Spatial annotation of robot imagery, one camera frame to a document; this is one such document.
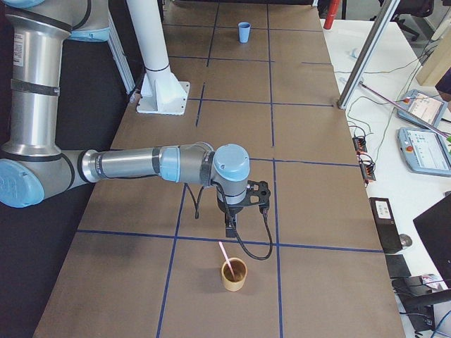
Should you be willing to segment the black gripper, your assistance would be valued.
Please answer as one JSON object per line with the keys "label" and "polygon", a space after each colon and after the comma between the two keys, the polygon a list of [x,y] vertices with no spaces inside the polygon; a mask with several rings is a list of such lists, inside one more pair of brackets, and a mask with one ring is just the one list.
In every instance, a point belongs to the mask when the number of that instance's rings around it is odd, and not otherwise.
{"label": "black gripper", "polygon": [[217,201],[219,209],[224,213],[225,218],[225,236],[236,237],[237,214],[244,206],[226,204],[221,200]]}

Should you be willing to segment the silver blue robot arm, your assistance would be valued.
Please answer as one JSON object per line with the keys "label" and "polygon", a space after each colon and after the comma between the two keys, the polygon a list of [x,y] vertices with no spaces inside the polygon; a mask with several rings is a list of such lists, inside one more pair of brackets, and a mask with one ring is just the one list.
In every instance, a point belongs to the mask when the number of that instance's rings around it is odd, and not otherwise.
{"label": "silver blue robot arm", "polygon": [[120,151],[62,151],[56,120],[63,42],[105,42],[106,1],[5,1],[14,28],[11,136],[2,146],[1,202],[24,208],[86,183],[159,176],[217,190],[227,235],[251,204],[249,156],[237,144],[205,142]]}

